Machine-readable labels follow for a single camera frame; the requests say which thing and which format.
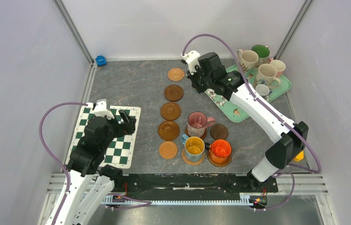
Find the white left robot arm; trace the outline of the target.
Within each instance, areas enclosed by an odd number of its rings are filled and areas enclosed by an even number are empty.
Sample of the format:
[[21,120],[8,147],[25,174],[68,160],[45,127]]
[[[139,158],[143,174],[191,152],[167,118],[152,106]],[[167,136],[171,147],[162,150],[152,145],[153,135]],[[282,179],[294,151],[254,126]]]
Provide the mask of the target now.
[[85,108],[91,118],[81,122],[77,144],[65,166],[66,180],[47,225],[86,225],[111,191],[124,185],[122,170],[111,165],[102,169],[106,152],[114,139],[132,135],[137,119],[127,110],[115,115],[106,108]]

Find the brown ridged wooden coaster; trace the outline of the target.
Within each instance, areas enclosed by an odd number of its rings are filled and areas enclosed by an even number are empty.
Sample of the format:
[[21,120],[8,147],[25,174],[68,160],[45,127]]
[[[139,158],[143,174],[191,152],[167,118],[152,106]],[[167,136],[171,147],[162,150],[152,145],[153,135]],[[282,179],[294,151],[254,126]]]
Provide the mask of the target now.
[[213,159],[211,158],[210,152],[208,153],[208,159],[209,159],[209,162],[210,162],[213,166],[216,166],[216,167],[225,167],[225,166],[227,166],[227,165],[231,162],[231,160],[232,160],[232,155],[230,155],[230,156],[227,158],[227,160],[226,160],[224,163],[222,163],[222,164],[218,164],[218,163],[214,162]]

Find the light orange wooden coaster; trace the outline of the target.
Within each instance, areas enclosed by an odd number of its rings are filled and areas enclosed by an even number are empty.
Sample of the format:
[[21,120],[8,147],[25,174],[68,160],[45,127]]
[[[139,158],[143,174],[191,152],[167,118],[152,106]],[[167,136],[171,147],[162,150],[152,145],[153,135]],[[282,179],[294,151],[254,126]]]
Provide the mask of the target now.
[[178,153],[177,145],[172,141],[165,141],[159,146],[159,154],[164,159],[174,158]]

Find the orange mug black handle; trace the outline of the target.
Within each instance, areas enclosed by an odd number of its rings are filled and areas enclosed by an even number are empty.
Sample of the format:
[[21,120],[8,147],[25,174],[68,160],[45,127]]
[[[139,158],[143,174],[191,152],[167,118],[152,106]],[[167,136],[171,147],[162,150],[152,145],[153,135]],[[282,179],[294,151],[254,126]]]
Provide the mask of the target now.
[[205,150],[210,152],[211,158],[218,164],[224,163],[232,154],[231,145],[223,139],[215,140],[213,143],[205,142]]

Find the yellow inside mug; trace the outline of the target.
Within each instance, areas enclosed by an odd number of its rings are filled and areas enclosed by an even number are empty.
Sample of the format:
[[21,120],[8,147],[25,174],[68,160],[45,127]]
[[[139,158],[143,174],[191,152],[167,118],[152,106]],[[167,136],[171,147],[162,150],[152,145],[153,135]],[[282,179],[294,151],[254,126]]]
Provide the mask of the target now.
[[197,162],[204,154],[205,144],[204,141],[196,136],[188,137],[186,134],[181,136],[181,141],[184,144],[186,157],[192,162]]

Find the pink patterned mug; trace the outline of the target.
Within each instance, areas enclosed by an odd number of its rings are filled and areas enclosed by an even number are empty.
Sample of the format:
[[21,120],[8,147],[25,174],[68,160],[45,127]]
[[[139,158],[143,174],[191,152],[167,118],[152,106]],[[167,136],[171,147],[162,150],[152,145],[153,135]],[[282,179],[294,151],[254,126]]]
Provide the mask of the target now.
[[207,117],[202,112],[193,112],[187,119],[187,133],[189,136],[203,137],[207,128],[214,125],[214,117]]

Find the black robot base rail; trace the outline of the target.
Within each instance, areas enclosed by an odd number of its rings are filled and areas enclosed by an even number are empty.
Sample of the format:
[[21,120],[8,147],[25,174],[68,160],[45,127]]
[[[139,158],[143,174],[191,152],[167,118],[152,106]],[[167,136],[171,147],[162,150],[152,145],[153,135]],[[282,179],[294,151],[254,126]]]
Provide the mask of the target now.
[[277,181],[259,183],[236,173],[130,173],[116,178],[115,193],[145,201],[238,200],[241,193],[277,193]]

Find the brown wooden saucer coaster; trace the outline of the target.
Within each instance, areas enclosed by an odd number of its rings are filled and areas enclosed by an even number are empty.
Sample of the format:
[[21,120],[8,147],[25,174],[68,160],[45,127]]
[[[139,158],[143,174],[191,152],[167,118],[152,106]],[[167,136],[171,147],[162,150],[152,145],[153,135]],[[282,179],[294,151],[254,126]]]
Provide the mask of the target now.
[[179,85],[169,85],[164,90],[164,97],[168,101],[176,102],[183,98],[184,90]]
[[[191,135],[188,133],[187,126],[185,127],[185,134],[186,134],[188,137],[191,137]],[[200,138],[204,140],[204,139],[206,138],[206,136],[207,136],[207,129],[205,130],[203,136],[201,136]]]
[[171,120],[163,121],[157,129],[159,137],[164,141],[172,141],[179,136],[179,125]]
[[176,120],[181,115],[181,107],[175,102],[168,102],[162,105],[160,114],[165,120]]

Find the dark walnut wooden coaster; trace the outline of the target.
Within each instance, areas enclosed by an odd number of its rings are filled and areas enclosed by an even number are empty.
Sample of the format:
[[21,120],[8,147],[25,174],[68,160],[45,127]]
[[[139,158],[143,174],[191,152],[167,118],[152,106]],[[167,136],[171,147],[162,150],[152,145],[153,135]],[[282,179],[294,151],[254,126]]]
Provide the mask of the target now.
[[229,131],[228,128],[223,124],[215,124],[210,129],[210,135],[215,140],[226,140],[229,136]]

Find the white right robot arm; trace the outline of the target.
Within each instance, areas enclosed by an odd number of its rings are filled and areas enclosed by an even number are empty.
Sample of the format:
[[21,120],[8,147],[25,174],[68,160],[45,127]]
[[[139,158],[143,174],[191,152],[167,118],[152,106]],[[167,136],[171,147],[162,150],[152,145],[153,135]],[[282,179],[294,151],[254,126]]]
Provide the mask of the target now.
[[198,93],[210,89],[237,105],[258,123],[273,142],[265,157],[247,174],[248,187],[252,191],[260,191],[270,176],[284,169],[304,150],[302,141],[308,132],[307,124],[296,124],[283,116],[256,93],[249,82],[244,81],[239,71],[227,72],[214,52],[200,55],[190,51],[182,56],[182,62],[188,66],[187,77]]

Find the woven rattan coaster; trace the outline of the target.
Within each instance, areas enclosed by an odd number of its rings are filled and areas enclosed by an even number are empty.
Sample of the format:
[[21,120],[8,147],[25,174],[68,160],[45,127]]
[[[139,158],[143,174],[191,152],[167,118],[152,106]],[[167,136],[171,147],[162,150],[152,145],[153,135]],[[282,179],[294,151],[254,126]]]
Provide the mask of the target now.
[[184,162],[185,162],[186,164],[192,165],[192,166],[196,166],[196,165],[201,164],[201,163],[204,161],[204,154],[203,154],[203,156],[201,157],[201,159],[199,159],[197,162],[192,162],[192,161],[190,161],[190,160],[187,159],[187,157],[186,157],[186,152],[187,152],[187,151],[186,151],[185,149],[182,150],[182,159],[184,160]]

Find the light cork coaster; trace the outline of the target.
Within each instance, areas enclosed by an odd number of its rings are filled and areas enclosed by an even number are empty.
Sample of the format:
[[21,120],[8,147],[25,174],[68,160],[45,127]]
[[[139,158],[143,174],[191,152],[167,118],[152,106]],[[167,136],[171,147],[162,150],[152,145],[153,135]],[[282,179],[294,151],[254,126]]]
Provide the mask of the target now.
[[171,80],[171,81],[180,81],[184,78],[185,76],[185,72],[180,69],[180,68],[172,68],[168,71],[167,77]]

